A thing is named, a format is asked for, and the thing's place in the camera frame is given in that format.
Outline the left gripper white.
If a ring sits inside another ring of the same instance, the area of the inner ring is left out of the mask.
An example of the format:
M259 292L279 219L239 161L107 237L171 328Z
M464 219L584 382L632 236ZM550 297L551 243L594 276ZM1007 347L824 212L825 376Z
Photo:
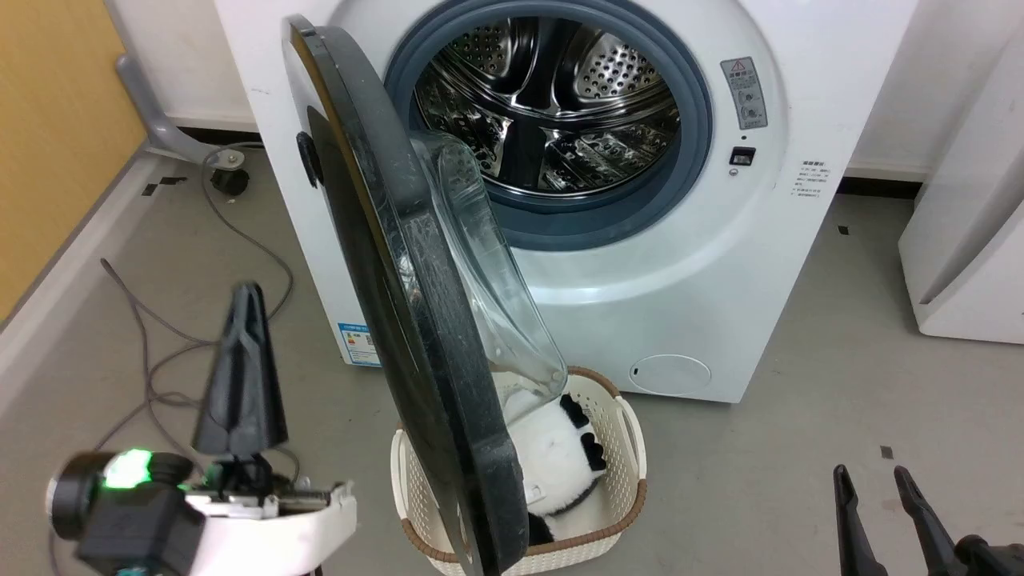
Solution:
M209 456L260 454L290 440L270 315L257 283L234 287L191 447ZM143 482L179 488L207 518L189 576L323 576L322 566L358 524L351 484L312 490L275 474L261 456L216 462L200 482L180 454L131 449L79 452L46 488L55 538L80 539L101 488Z

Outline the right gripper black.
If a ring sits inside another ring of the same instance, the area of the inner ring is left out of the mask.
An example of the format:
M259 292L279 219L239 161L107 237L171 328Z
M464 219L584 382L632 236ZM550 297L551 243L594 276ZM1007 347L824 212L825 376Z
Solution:
M858 495L847 467L831 474L840 576L889 576L876 558L858 513ZM904 466L894 467L901 506L914 522L926 576L1024 576L1024 543L992 546L977 534L955 544Z

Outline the black round washer door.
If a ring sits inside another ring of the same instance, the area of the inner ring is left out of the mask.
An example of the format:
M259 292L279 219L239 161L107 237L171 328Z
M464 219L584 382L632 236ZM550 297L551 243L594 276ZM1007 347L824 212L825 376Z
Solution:
M346 30L294 14L282 51L302 164L323 193L400 423L466 576L528 548L513 424L568 369L470 147L410 130Z

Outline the white front-load washing machine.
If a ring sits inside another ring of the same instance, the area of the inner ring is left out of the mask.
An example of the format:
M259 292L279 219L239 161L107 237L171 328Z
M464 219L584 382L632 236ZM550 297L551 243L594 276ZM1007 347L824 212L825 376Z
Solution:
M341 249L326 244L326 202L302 192L298 153L284 150L298 116L284 91L282 22L300 14L340 26L386 88L399 41L442 1L214 0L341 357L338 324L366 322ZM579 251L513 251L569 364L641 393L630 368L655 354L680 354L705 363L712 382L676 398L740 402L919 0L632 1L676 33L701 68L714 112L701 175L654 227L629 239ZM768 127L738 127L720 61L743 56L756 66ZM754 163L730 166L733 146L754 147ZM830 165L830 197L791 194L803 160Z

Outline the grey rubber door gasket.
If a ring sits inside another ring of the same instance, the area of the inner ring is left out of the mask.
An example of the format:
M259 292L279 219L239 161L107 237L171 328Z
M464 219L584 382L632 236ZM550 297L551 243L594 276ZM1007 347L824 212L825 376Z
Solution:
M429 61L458 33L517 16L581 22L636 46L668 85L678 105L680 127L650 171L602 194L541 199L509 194L484 179L506 237L524 250L579 251L654 227L701 175L712 147L713 99L686 44L632 0L443 0L413 24L389 61L384 85L400 118L409 128L429 129L414 101L414 88Z

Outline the blue energy label sticker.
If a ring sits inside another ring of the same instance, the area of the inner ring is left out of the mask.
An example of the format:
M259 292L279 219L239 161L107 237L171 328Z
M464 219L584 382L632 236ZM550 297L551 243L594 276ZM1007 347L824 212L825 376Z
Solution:
M338 342L347 364L380 368L379 354L365 325L339 323Z

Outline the round white filter cover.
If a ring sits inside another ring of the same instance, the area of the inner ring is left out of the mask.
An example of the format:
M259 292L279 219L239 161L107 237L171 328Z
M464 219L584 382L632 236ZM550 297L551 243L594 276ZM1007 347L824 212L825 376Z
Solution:
M686 397L705 389L712 382L712 372L698 358L655 354L630 368L630 382L644 394Z

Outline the cream plastic laundry basket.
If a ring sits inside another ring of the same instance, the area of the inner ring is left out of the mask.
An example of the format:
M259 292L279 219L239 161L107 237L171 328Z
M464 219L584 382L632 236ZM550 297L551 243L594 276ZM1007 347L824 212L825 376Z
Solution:
M566 538L530 546L526 556L503 576L548 575L606 554L636 521L647 492L644 437L632 407L604 375L570 366L566 390L581 402L605 448L607 471L596 491L567 515L560 527ZM406 538L445 576L465 576L440 521L438 506L402 427L390 448L390 468L396 513Z

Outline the wooden panel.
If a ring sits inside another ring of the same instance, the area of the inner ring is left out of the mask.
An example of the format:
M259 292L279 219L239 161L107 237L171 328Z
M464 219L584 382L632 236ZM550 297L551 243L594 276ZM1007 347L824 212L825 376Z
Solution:
M0 325L142 143L103 0L0 0Z

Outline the black and white panda plush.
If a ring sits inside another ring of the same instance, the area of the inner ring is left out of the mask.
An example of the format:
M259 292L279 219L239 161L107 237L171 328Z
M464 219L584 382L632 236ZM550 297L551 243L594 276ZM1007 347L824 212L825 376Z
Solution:
M510 437L522 467L530 546L603 528L599 487L608 467L605 449L571 394L519 417Z

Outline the small printed text label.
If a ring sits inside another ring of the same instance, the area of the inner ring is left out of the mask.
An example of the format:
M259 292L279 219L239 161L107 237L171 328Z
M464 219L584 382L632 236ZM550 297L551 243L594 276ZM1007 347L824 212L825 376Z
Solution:
M798 165L790 192L795 197L820 199L834 194L835 186L829 164L820 160L803 160Z

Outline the steel perforated washer drum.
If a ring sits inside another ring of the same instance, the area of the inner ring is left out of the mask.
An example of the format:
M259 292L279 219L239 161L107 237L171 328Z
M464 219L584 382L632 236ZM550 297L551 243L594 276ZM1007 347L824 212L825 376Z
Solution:
M458 33L414 88L421 120L509 194L579 199L646 174L679 106L636 46L585 23L517 16Z

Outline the grey warning sticker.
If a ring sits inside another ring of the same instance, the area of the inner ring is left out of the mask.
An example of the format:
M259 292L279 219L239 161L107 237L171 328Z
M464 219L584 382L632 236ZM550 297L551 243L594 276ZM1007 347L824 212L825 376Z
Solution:
M756 66L750 56L720 61L740 130L768 127L766 102Z

